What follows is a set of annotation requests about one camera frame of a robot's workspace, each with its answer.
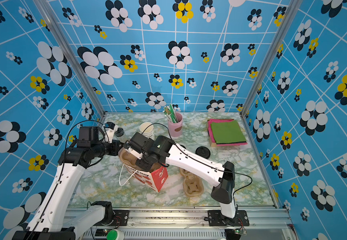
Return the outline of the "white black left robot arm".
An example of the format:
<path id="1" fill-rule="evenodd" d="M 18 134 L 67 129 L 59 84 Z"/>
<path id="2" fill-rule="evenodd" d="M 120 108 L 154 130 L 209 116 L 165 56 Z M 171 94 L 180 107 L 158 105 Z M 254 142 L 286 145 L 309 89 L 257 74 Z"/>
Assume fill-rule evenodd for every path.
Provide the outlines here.
<path id="1" fill-rule="evenodd" d="M 16 231 L 14 240 L 77 240 L 94 225 L 109 226 L 116 217 L 111 202 L 96 201 L 64 227 L 64 217 L 70 199 L 83 173 L 95 158 L 117 156 L 122 146 L 114 140 L 118 126 L 112 122 L 101 127 L 80 127 L 78 139 L 62 152 L 55 178 L 42 197 L 34 218 L 27 228 Z"/>

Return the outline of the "brown pulp cup carrier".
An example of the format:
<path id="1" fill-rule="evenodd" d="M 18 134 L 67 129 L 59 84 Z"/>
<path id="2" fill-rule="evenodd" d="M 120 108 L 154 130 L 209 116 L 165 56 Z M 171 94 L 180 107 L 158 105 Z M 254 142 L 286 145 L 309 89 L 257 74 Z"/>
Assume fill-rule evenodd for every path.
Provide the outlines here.
<path id="1" fill-rule="evenodd" d="M 199 176 L 182 168 L 180 168 L 179 171 L 180 174 L 184 177 L 183 190 L 187 197 L 198 197 L 204 193 L 202 179 Z"/>

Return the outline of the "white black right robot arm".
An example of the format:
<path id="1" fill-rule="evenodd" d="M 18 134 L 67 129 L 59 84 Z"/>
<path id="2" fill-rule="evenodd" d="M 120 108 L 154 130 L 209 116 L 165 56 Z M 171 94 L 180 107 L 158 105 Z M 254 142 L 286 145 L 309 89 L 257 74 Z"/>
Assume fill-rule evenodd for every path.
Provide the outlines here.
<path id="1" fill-rule="evenodd" d="M 235 187 L 234 164 L 209 161 L 183 148 L 174 140 L 158 136 L 152 140 L 140 133 L 125 142 L 124 149 L 136 157 L 136 166 L 148 172 L 154 164 L 163 167 L 176 166 L 189 171 L 213 186 L 211 197 L 219 202 L 221 214 L 229 219 L 236 216 L 236 203 L 233 197 Z"/>

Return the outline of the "red white paper gift bag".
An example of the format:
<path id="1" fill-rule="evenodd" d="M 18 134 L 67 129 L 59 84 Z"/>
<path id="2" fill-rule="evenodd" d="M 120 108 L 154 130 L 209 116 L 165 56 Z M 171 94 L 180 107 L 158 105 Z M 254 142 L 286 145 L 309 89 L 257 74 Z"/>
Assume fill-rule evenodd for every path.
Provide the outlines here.
<path id="1" fill-rule="evenodd" d="M 167 169 L 160 164 L 153 164 L 149 171 L 138 171 L 132 167 L 123 164 L 125 169 L 131 174 L 131 177 L 138 180 L 142 184 L 149 186 L 156 192 L 160 192 L 165 181 L 168 178 Z"/>

